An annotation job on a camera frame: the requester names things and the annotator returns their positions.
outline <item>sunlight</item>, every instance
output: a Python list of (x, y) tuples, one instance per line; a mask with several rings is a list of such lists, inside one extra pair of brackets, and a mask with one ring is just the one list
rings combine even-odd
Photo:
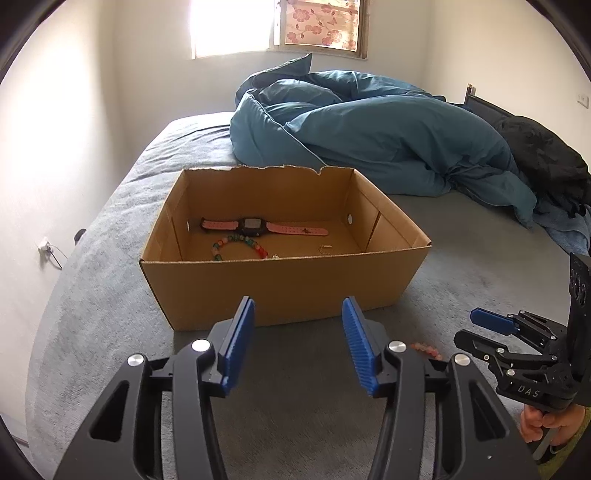
[(274, 0), (192, 0), (192, 58), (267, 50)]

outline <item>gray bedsheet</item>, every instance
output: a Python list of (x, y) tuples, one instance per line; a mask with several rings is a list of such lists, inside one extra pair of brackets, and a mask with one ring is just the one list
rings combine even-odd
[[(173, 334), (138, 257), (182, 168), (237, 164), (230, 116), (170, 124), (65, 266), (41, 319), (27, 384), (28, 440), (45, 478), (53, 476), (96, 397), (131, 353), (168, 356), (197, 336)], [(569, 259), (540, 227), (527, 230), (458, 192), (393, 198), (433, 240), (433, 249), (396, 305), (368, 313), (392, 338), (431, 343), (449, 357), (456, 351), (455, 331), (466, 327), (477, 306), (567, 319)], [(514, 340), (508, 343), (525, 351)], [(507, 405), (519, 412), (519, 405)], [(230, 478), (310, 480), (367, 476), (384, 403), (364, 395), (340, 319), (327, 319), (258, 328), (239, 386), (213, 406)], [(166, 397), (164, 469), (166, 478), (174, 478), (169, 424)], [(426, 439), (422, 478), (430, 478), (432, 424)]]

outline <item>headboard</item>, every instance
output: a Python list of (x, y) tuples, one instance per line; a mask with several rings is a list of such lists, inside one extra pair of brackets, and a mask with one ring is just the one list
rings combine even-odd
[(466, 89), (466, 98), (464, 99), (463, 106), (491, 125), (494, 125), (503, 118), (513, 116), (512, 113), (503, 110), (500, 106), (493, 105), (482, 98), (478, 98), (476, 96), (476, 88), (470, 84), (468, 84), (468, 88)]

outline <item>wall outlet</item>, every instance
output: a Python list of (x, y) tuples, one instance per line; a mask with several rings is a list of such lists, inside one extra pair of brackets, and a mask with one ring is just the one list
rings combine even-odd
[(580, 93), (577, 95), (577, 101), (585, 108), (589, 108), (589, 95), (586, 93)]
[(37, 248), (39, 249), (40, 254), (48, 254), (49, 250), (51, 250), (51, 243), (49, 243), (49, 239), (44, 236), (43, 239), (37, 244)]

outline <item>finger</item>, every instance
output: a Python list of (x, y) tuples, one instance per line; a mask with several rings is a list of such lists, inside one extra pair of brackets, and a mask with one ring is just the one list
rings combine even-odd
[(532, 427), (539, 428), (542, 426), (544, 414), (537, 408), (534, 408), (530, 405), (525, 405), (522, 413), (524, 415), (525, 421)]
[(576, 425), (575, 432), (583, 423), (585, 417), (585, 407), (581, 405), (572, 404), (564, 412), (561, 413), (547, 413), (542, 419), (542, 425), (547, 429), (556, 429), (558, 427), (565, 427)]
[(580, 425), (568, 425), (566, 427), (560, 427), (560, 430), (558, 430), (558, 433), (554, 436), (550, 442), (550, 445), (555, 447), (558, 445), (564, 445), (572, 437), (574, 437), (574, 434), (577, 433), (579, 427)]
[(530, 425), (525, 418), (524, 412), (521, 412), (521, 417), (519, 419), (519, 431), (527, 443), (537, 442), (542, 438), (542, 429)]

